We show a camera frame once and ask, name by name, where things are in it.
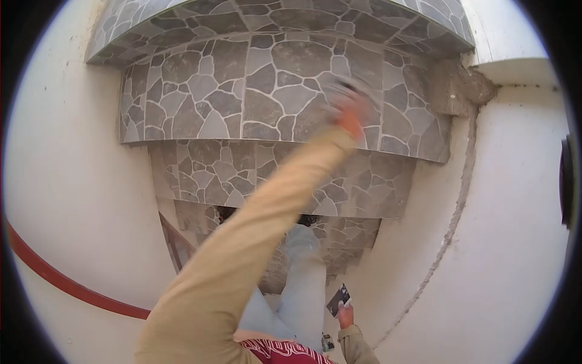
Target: stone-pattern tile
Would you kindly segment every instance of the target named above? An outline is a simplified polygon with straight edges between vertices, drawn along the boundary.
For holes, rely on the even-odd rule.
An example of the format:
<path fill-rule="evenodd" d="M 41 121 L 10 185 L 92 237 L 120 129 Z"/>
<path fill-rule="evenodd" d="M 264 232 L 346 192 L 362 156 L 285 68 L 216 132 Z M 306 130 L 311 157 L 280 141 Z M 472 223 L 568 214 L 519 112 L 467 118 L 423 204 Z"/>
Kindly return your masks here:
<path fill-rule="evenodd" d="M 120 141 L 306 142 L 327 123 L 327 86 L 351 76 L 376 98 L 359 148 L 446 162 L 450 118 L 430 111 L 425 63 L 369 43 L 299 32 L 191 43 L 127 69 Z"/>
<path fill-rule="evenodd" d="M 253 142 L 180 140 L 165 143 L 173 143 L 162 149 L 162 158 L 165 163 L 171 163 L 164 165 L 164 176 L 176 200 L 240 207 L 254 192 L 257 181 Z"/>
<path fill-rule="evenodd" d="M 324 124 L 328 85 L 354 76 L 381 93 L 381 50 L 344 38 L 288 32 L 253 36 L 247 59 L 242 138 L 307 142 Z M 376 150 L 380 110 L 366 121 L 367 140 Z"/>
<path fill-rule="evenodd" d="M 153 163 L 152 170 L 155 176 L 164 176 L 176 200 L 241 207 L 297 145 L 252 140 L 165 141 L 163 165 Z M 313 192 L 303 213 L 401 217 L 415 166 L 413 158 L 358 150 Z M 156 193 L 167 196 L 169 192 Z"/>
<path fill-rule="evenodd" d="M 450 116 L 431 111 L 425 65 L 384 50 L 384 101 L 378 150 L 447 162 L 450 123 Z"/>
<path fill-rule="evenodd" d="M 180 229 L 194 232 L 203 242 L 220 223 L 218 212 L 212 205 L 175 201 Z M 321 257 L 327 267 L 328 280 L 345 273 L 348 266 L 357 265 L 364 249 L 374 246 L 378 218 L 320 217 L 311 229 L 321 244 Z M 259 288 L 263 293 L 279 294 L 287 277 L 286 237 L 274 251 Z"/>
<path fill-rule="evenodd" d="M 257 186 L 296 148 L 291 143 L 259 142 Z M 408 200 L 416 160 L 358 150 L 313 191 L 306 214 L 344 217 L 401 217 Z"/>
<path fill-rule="evenodd" d="M 192 41 L 248 31 L 340 34 L 438 57 L 474 44 L 458 0 L 110 0 L 86 58 L 124 66 Z"/>
<path fill-rule="evenodd" d="M 238 38 L 210 40 L 130 66 L 122 85 L 120 141 L 240 138 L 248 47 Z"/>
<path fill-rule="evenodd" d="M 418 0 L 418 4 L 426 18 L 452 30 L 470 44 L 475 43 L 461 0 Z"/>

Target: red shirt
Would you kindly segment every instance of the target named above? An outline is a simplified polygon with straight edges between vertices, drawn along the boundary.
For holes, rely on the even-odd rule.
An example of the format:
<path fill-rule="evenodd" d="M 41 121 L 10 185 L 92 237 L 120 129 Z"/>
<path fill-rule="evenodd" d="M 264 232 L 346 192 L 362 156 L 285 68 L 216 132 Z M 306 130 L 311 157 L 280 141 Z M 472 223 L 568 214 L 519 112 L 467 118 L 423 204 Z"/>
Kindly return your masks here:
<path fill-rule="evenodd" d="M 263 364 L 336 364 L 318 352 L 291 341 L 249 339 L 241 341 Z"/>

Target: staircase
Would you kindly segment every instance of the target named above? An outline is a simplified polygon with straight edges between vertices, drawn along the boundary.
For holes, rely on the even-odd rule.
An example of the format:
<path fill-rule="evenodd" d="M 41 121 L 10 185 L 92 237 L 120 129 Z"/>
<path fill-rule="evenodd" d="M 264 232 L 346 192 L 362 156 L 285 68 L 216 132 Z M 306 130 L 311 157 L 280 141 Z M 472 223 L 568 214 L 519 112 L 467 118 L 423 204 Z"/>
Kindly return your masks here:
<path fill-rule="evenodd" d="M 472 47 L 458 0 L 110 0 L 86 60 L 122 70 L 119 141 L 148 146 L 156 195 L 174 201 L 192 251 L 218 226 L 215 206 L 244 205 L 326 123 L 335 76 L 368 83 L 365 139 L 303 211 L 321 216 L 311 227 L 331 280 L 374 246 L 382 218 L 402 216 L 416 161 L 448 161 L 455 113 L 431 95 L 450 85 L 431 68 Z M 263 293 L 285 285 L 284 245 Z"/>

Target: smartphone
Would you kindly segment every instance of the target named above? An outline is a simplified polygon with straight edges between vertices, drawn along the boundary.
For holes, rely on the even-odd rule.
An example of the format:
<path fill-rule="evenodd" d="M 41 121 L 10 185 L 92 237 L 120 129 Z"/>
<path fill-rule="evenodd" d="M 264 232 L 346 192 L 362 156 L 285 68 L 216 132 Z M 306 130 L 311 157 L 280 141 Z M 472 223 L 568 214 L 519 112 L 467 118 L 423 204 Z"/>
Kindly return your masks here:
<path fill-rule="evenodd" d="M 338 304 L 342 301 L 344 305 L 347 305 L 352 301 L 349 292 L 347 291 L 346 285 L 342 283 L 338 291 L 333 295 L 332 299 L 326 305 L 327 309 L 333 317 L 338 318 Z"/>

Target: leg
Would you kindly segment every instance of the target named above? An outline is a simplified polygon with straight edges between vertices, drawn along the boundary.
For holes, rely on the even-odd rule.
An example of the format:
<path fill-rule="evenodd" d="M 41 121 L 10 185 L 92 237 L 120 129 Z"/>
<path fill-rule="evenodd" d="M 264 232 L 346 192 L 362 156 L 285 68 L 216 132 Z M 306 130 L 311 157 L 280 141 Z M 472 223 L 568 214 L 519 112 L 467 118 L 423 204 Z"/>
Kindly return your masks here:
<path fill-rule="evenodd" d="M 292 331 L 271 310 L 258 288 L 255 288 L 244 309 L 239 329 L 258 331 L 279 339 L 294 339 Z"/>
<path fill-rule="evenodd" d="M 297 335 L 299 344 L 321 353 L 326 269 L 320 242 L 307 226 L 296 224 L 287 234 L 287 267 L 277 315 Z"/>

